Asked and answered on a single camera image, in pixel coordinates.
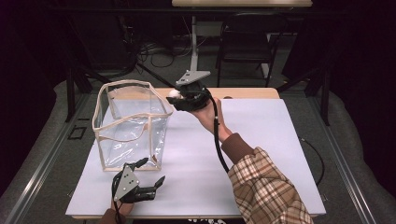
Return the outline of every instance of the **shirt sleeve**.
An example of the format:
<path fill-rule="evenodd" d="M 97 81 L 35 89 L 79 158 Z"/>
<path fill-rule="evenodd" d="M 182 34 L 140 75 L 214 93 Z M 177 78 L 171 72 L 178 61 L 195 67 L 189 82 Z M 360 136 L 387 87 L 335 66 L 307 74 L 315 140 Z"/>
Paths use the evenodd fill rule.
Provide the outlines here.
<path fill-rule="evenodd" d="M 228 176 L 247 224 L 313 223 L 295 187 L 261 148 L 246 150 Z"/>

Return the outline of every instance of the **plastic sheet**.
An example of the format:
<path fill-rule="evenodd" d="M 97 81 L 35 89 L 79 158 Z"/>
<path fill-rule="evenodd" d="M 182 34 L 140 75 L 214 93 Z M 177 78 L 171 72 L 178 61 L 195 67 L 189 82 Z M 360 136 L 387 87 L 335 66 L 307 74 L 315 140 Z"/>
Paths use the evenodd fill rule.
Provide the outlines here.
<path fill-rule="evenodd" d="M 105 84 L 98 94 L 92 128 L 104 171 L 148 157 L 140 170 L 161 170 L 166 125 L 174 108 L 148 82 Z"/>

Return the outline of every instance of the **white table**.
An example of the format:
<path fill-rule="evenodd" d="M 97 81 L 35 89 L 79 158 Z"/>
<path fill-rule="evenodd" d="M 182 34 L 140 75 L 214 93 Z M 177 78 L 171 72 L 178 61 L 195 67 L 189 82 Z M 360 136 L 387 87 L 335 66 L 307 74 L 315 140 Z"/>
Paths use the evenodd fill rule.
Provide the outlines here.
<path fill-rule="evenodd" d="M 313 216 L 325 214 L 283 100 L 232 99 L 222 100 L 222 104 L 229 127 L 251 146 L 260 146 L 269 153 L 296 186 L 308 212 Z M 74 218 L 101 217 L 110 206 L 114 174 L 102 171 L 95 142 L 66 214 Z M 240 217 L 230 180 L 216 153 L 213 135 L 187 112 L 176 111 L 169 120 L 163 169 L 136 171 L 136 175 L 141 187 L 152 186 L 163 175 L 166 178 L 155 200 L 137 203 L 131 218 Z"/>

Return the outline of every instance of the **black cable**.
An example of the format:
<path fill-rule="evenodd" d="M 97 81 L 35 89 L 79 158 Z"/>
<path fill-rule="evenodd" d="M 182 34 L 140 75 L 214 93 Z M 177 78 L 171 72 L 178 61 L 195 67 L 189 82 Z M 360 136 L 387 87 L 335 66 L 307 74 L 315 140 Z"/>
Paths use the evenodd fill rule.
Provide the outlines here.
<path fill-rule="evenodd" d="M 134 71 L 134 65 L 131 67 L 126 67 L 124 68 L 122 71 L 119 71 L 116 74 L 111 74 L 111 75 L 102 75 L 103 77 L 107 77 L 107 78 L 115 78 L 115 77 L 123 77 L 125 75 L 130 74 L 131 72 Z"/>
<path fill-rule="evenodd" d="M 172 60 L 171 60 L 171 62 L 169 63 L 169 64 L 166 64 L 166 65 L 157 65 L 157 64 L 154 64 L 154 61 L 153 61 L 153 58 L 154 58 L 154 55 L 158 55 L 158 54 L 160 54 L 160 53 L 152 53 L 151 54 L 151 58 L 150 58 L 150 63 L 151 63 L 151 65 L 152 66 L 154 66 L 154 67 L 158 67 L 158 68 L 165 68 L 165 67 L 169 67 L 170 65 L 172 65 L 172 63 L 175 61 L 175 55 L 173 54 L 173 52 L 170 52 L 170 56 L 172 57 Z"/>
<path fill-rule="evenodd" d="M 219 144 L 219 125 L 221 125 L 221 124 L 219 123 L 219 112 L 218 112 L 218 106 L 216 105 L 215 99 L 213 99 L 212 94 L 207 93 L 205 91 L 185 91 L 185 92 L 186 93 L 200 93 L 200 94 L 207 95 L 209 97 L 210 101 L 212 102 L 214 112 L 215 112 L 215 118 L 213 120 L 213 126 L 214 126 L 213 136 L 215 137 L 216 151 L 218 152 L 218 157 L 219 157 L 222 167 L 224 168 L 224 171 L 226 173 L 228 173 L 230 171 L 230 169 L 228 168 L 227 163 L 225 162 L 224 157 L 222 156 L 221 148 L 220 148 L 220 144 Z"/>
<path fill-rule="evenodd" d="M 183 48 L 177 48 L 177 49 L 182 49 L 180 52 L 175 52 L 175 56 L 179 57 L 179 56 L 186 56 L 188 55 L 188 53 L 191 50 L 191 38 L 189 36 L 189 42 L 186 41 L 186 44 L 184 45 Z"/>
<path fill-rule="evenodd" d="M 116 174 L 113 177 L 113 182 L 111 184 L 111 195 L 112 195 L 112 199 L 113 199 L 113 203 L 114 203 L 114 208 L 116 209 L 116 216 L 114 218 L 115 218 L 117 224 L 121 224 L 121 215 L 120 215 L 120 209 L 117 206 L 117 202 L 114 202 L 114 196 L 116 195 L 116 190 L 118 187 L 118 185 L 116 183 L 117 182 L 120 183 L 121 176 L 122 176 L 122 172 L 119 172 L 118 174 Z"/>
<path fill-rule="evenodd" d="M 219 125 L 221 125 L 219 123 L 219 117 L 218 117 L 218 106 L 216 105 L 215 99 L 213 99 L 212 95 L 209 94 L 210 100 L 213 103 L 213 108 L 215 109 L 215 119 L 214 119 L 214 130 L 213 130 L 213 135 L 215 136 L 215 145 L 216 145 L 216 151 L 218 152 L 218 156 L 219 156 L 219 160 L 221 162 L 221 165 L 224 168 L 225 173 L 228 174 L 228 172 L 230 171 L 230 169 L 227 166 L 227 163 L 225 162 L 222 153 L 221 153 L 221 149 L 220 149 L 220 144 L 219 144 Z"/>
<path fill-rule="evenodd" d="M 321 180 L 323 179 L 324 171 L 325 171 L 325 164 L 324 164 L 323 158 L 320 156 L 320 153 L 317 151 L 317 149 L 314 148 L 314 146 L 312 146 L 312 144 L 310 144 L 308 141 L 306 141 L 306 139 L 304 139 L 304 138 L 302 138 L 302 137 L 300 137 L 300 136 L 298 136 L 298 138 L 299 138 L 302 142 L 307 143 L 312 149 L 314 149 L 314 151 L 317 153 L 317 155 L 318 155 L 318 157 L 319 157 L 319 159 L 320 159 L 320 163 L 321 163 L 322 169 L 321 169 L 320 177 L 319 177 L 318 181 L 316 182 L 316 184 L 317 184 L 317 186 L 318 186 L 318 185 L 320 184 Z"/>
<path fill-rule="evenodd" d="M 142 63 L 145 62 L 146 59 L 148 58 L 148 56 L 149 56 L 148 52 L 149 52 L 149 47 L 147 46 L 147 44 L 142 44 L 141 50 L 140 50 L 140 52 L 139 52 L 140 61 L 141 61 Z"/>

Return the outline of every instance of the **black metal frame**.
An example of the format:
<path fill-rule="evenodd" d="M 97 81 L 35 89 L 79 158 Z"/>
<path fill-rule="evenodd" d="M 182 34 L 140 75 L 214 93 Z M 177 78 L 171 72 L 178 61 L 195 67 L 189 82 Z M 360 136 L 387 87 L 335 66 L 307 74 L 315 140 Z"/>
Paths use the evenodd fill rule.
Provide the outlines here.
<path fill-rule="evenodd" d="M 69 16 L 73 14 L 110 14 L 110 15 L 173 15 L 173 16 L 228 16 L 237 12 L 277 12 L 288 18 L 304 18 L 304 19 L 316 19 L 316 20 L 341 20 L 348 16 L 344 11 L 334 11 L 325 8 L 311 8 L 311 7 L 297 7 L 292 9 L 285 9 L 282 7 L 172 7 L 172 8 L 71 8 L 71 7 L 57 7 L 44 4 L 40 2 L 43 7 L 43 13 L 47 13 L 48 20 L 52 20 L 56 16 Z M 67 74 L 67 94 L 68 94 L 68 116 L 66 121 L 69 121 L 75 113 L 75 94 L 74 94 L 74 83 L 83 93 L 89 93 L 92 91 L 92 86 L 88 81 L 87 75 L 100 80 L 103 83 L 110 82 L 106 77 L 102 77 L 98 73 L 84 67 L 79 63 L 68 48 L 64 47 L 63 43 L 67 40 L 60 35 L 59 26 L 53 23 L 49 24 L 53 32 L 56 34 L 59 46 L 62 48 L 64 53 L 63 57 L 67 60 L 68 67 L 70 70 Z M 329 56 L 325 57 L 330 61 L 335 61 L 334 57 L 338 54 L 327 53 Z M 293 81 L 277 88 L 279 92 L 282 92 L 289 87 L 295 85 L 301 80 L 307 77 L 314 77 L 317 81 L 311 85 L 308 84 L 305 94 L 307 96 L 313 96 L 316 94 L 320 86 L 322 88 L 321 96 L 321 109 L 320 114 L 324 122 L 329 125 L 328 121 L 328 103 L 329 103 L 329 78 L 330 68 L 314 68 L 313 72 L 308 72 L 303 76 L 300 76 Z"/>
<path fill-rule="evenodd" d="M 279 24 L 275 30 L 274 28 L 271 28 L 273 30 L 269 30 L 268 27 L 264 28 L 264 29 L 260 29 L 260 31 L 257 30 L 257 26 L 254 26 L 253 29 L 245 29 L 245 27 L 242 27 L 241 29 L 243 29 L 244 31 L 242 32 L 248 32 L 250 35 L 267 35 L 267 33 L 276 33 L 276 38 L 274 41 L 267 41 L 267 40 L 263 40 L 263 41 L 267 41 L 267 45 L 268 45 L 268 51 L 271 52 L 270 55 L 270 59 L 269 60 L 258 60 L 258 59 L 245 59 L 245 60 L 239 60 L 239 59 L 232 59 L 232 60 L 226 60 L 225 59 L 225 53 L 224 53 L 224 48 L 225 48 L 225 44 L 227 41 L 224 39 L 227 34 L 230 32 L 230 30 L 226 27 L 230 27 L 230 19 L 235 19 L 238 21 L 238 17 L 244 18 L 245 16 L 255 16 L 256 18 L 259 17 L 264 17 L 265 19 L 269 19 L 269 18 L 277 18 L 279 21 L 282 21 L 283 23 Z M 276 56 L 276 52 L 277 52 L 277 47 L 278 47 L 278 43 L 279 43 L 279 39 L 281 38 L 281 36 L 284 34 L 284 32 L 286 31 L 286 29 L 288 28 L 288 20 L 286 19 L 286 17 L 284 17 L 281 14 L 278 13 L 267 13 L 267 12 L 255 12 L 255 13 L 236 13 L 233 14 L 231 17 L 228 17 L 225 22 L 221 25 L 221 29 L 220 29 L 220 43 L 219 43 L 219 53 L 218 53 L 218 58 L 216 59 L 216 67 L 218 68 L 218 81 L 217 81 L 217 87 L 219 87 L 219 83 L 220 83 L 220 75 L 221 75 L 221 62 L 226 62 L 226 63 L 258 63 L 259 66 L 257 66 L 257 68 L 260 67 L 260 64 L 262 63 L 268 63 L 269 64 L 269 68 L 268 68 L 268 74 L 267 77 L 265 77 L 263 71 L 262 71 L 262 76 L 263 79 L 265 80 L 265 88 L 268 87 L 269 81 L 270 81 L 270 77 L 271 77 L 271 72 L 272 72 L 272 68 L 274 66 L 274 60 L 275 60 L 275 56 Z M 232 32 L 239 32 L 238 29 L 231 29 L 231 33 Z"/>

